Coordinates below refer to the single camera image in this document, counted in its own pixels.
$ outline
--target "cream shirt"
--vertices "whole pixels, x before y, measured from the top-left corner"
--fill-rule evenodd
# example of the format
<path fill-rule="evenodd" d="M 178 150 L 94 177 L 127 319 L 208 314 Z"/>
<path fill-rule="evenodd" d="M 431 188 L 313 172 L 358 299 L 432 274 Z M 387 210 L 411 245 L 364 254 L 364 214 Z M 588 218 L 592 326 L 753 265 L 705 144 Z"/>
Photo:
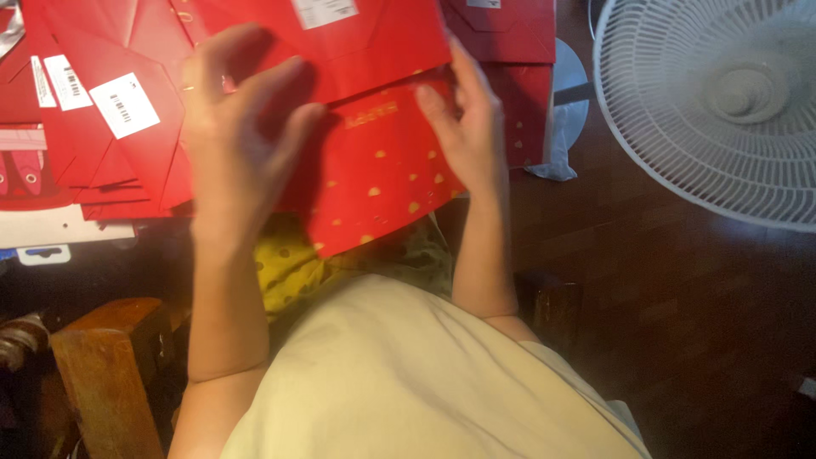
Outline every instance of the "cream shirt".
<path fill-rule="evenodd" d="M 550 349 L 369 275 L 294 330 L 222 458 L 650 457 Z"/>

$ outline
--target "person's left hand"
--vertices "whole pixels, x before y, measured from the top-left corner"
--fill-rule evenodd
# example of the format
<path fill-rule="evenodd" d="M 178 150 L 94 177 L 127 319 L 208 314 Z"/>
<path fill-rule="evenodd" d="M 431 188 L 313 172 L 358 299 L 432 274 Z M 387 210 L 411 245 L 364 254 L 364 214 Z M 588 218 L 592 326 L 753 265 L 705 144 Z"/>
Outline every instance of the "person's left hand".
<path fill-rule="evenodd" d="M 297 155 L 318 120 L 321 104 L 306 104 L 286 112 L 276 101 L 304 69 L 298 56 L 244 80 L 233 94 L 224 93 L 228 62 L 263 30 L 253 23 L 236 25 L 196 48 L 184 67 L 182 141 L 193 166 L 197 241 L 249 246 L 268 219 L 286 187 Z M 271 106 L 280 132 L 270 140 L 258 128 L 258 118 Z"/>

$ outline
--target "yellow patterned fabric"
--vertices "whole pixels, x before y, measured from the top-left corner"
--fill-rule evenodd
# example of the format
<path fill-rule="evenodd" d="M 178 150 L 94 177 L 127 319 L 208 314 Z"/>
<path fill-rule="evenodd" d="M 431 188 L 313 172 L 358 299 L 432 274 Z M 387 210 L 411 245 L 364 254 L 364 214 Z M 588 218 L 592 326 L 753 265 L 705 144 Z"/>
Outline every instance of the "yellow patterned fabric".
<path fill-rule="evenodd" d="M 296 214 L 275 214 L 255 246 L 267 320 L 361 274 L 380 274 L 450 300 L 453 261 L 431 216 L 326 259 L 317 257 Z"/>

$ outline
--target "red envelope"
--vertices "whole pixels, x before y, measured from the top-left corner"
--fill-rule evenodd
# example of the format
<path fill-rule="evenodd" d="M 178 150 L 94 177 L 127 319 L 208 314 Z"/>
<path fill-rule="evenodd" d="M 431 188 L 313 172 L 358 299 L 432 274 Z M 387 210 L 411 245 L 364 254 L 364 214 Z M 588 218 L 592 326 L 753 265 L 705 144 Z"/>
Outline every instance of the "red envelope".
<path fill-rule="evenodd" d="M 153 201 L 82 205 L 85 220 L 128 220 L 131 218 L 160 218 L 174 216 L 170 210 L 160 211 Z"/>
<path fill-rule="evenodd" d="M 31 54 L 42 59 L 63 54 L 46 28 L 41 15 L 42 0 L 25 3 L 26 36 Z M 94 106 L 63 111 L 42 108 L 42 122 L 49 145 L 51 167 L 56 182 L 65 186 L 99 186 L 135 178 L 121 160 L 121 152 L 99 110 Z M 120 167 L 100 173 L 100 163 L 119 163 Z"/>
<path fill-rule="evenodd" d="M 300 214 L 320 256 L 398 230 L 464 190 L 422 119 L 418 83 L 450 98 L 438 70 L 369 91 L 333 108 L 322 145 L 302 153 L 281 207 Z"/>
<path fill-rule="evenodd" d="M 448 28 L 483 65 L 504 105 L 508 165 L 543 161 L 544 132 L 556 59 L 555 2 L 441 0 Z"/>
<path fill-rule="evenodd" d="M 178 149 L 184 107 L 176 90 L 192 47 L 166 0 L 39 1 L 48 29 L 89 91 L 129 74 L 143 88 L 159 122 L 116 142 L 157 210 L 190 200 L 188 179 L 168 179 L 189 176 Z M 111 104 L 117 103 L 113 96 Z M 128 109 L 122 108 L 123 119 L 134 122 L 137 115 Z"/>
<path fill-rule="evenodd" d="M 5 22 L 0 19 L 0 25 L 3 24 Z M 0 58 L 0 123 L 40 122 L 37 88 L 34 87 L 29 56 L 29 44 L 23 36 Z"/>
<path fill-rule="evenodd" d="M 73 201 L 77 204 L 98 204 L 146 200 L 148 200 L 148 195 L 141 186 L 119 185 L 80 189 L 79 194 Z"/>
<path fill-rule="evenodd" d="M 171 1 L 193 42 L 250 20 L 272 31 L 259 69 L 302 56 L 317 75 L 312 101 L 342 100 L 450 62 L 435 0 L 339 0 L 357 14 L 311 29 L 291 0 Z"/>

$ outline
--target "finger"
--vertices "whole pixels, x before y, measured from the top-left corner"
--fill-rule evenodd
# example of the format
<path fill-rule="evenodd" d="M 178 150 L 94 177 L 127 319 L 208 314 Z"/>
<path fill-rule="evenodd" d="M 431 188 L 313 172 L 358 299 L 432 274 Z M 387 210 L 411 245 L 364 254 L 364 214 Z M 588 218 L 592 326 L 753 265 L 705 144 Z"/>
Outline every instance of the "finger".
<path fill-rule="evenodd" d="M 445 100 L 432 87 L 422 85 L 416 90 L 416 102 L 437 135 L 443 149 L 453 147 L 459 138 L 459 124 L 448 113 Z"/>
<path fill-rule="evenodd" d="M 458 107 L 464 107 L 468 104 L 468 95 L 458 85 L 454 87 L 454 100 Z"/>
<path fill-rule="evenodd" d="M 489 100 L 493 92 L 479 64 L 468 54 L 458 38 L 450 35 L 449 43 L 450 54 L 453 57 L 450 62 L 450 69 L 453 70 L 456 81 L 467 96 L 468 101 Z"/>
<path fill-rule="evenodd" d="M 303 59 L 293 56 L 244 80 L 229 98 L 229 104 L 234 106 L 234 113 L 238 114 L 237 121 L 254 122 L 269 101 L 297 78 L 303 67 Z"/>
<path fill-rule="evenodd" d="M 326 114 L 326 106 L 323 104 L 301 105 L 292 111 L 277 144 L 277 152 L 267 160 L 264 166 L 268 179 L 285 180 L 288 178 L 291 165 L 294 164 L 295 158 L 324 114 Z"/>
<path fill-rule="evenodd" d="M 184 83 L 189 89 L 184 92 L 186 101 L 195 104 L 224 98 L 224 75 L 229 59 L 262 33 L 254 22 L 234 25 L 197 46 L 184 65 Z"/>

